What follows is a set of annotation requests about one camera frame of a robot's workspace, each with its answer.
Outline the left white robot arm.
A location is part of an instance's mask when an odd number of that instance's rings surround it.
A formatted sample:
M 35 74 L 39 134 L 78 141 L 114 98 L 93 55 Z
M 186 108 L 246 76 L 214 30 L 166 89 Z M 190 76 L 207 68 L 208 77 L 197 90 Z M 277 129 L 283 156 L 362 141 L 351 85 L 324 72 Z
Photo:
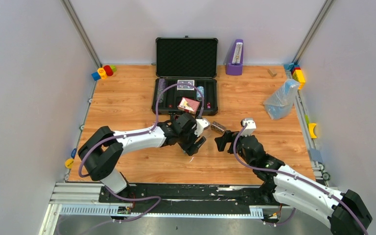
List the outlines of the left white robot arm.
M 202 134 L 209 126 L 210 122 L 205 118 L 194 118 L 189 113 L 133 131 L 113 131 L 102 126 L 77 152 L 81 159 L 79 176 L 100 181 L 112 191 L 113 198 L 125 202 L 130 197 L 130 188 L 123 174 L 116 170 L 122 155 L 178 144 L 192 156 L 206 141 Z

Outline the purple chip stack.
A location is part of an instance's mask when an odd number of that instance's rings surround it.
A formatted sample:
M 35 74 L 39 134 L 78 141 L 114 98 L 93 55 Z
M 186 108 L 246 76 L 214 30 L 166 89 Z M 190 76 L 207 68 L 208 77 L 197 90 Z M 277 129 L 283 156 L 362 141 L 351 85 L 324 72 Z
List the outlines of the purple chip stack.
M 166 80 L 160 78 L 158 81 L 158 93 L 160 94 L 166 88 Z

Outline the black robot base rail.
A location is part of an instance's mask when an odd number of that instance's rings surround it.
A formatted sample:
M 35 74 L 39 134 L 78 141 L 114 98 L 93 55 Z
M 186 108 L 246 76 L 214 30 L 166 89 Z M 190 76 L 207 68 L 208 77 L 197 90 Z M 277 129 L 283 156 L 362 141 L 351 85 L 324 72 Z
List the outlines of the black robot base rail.
M 278 219 L 291 207 L 264 196 L 259 186 L 131 184 L 113 196 L 101 183 L 57 183 L 50 204 L 61 215 Z

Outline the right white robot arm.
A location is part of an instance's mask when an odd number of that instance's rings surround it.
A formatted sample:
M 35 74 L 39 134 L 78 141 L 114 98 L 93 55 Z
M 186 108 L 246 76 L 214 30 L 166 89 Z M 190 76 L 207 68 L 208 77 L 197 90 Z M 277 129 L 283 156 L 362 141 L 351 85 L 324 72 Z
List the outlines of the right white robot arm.
M 360 195 L 329 188 L 295 171 L 268 154 L 254 135 L 226 131 L 215 138 L 218 151 L 234 154 L 244 166 L 263 181 L 260 198 L 266 204 L 275 201 L 312 216 L 327 226 L 334 235 L 366 235 L 372 222 Z

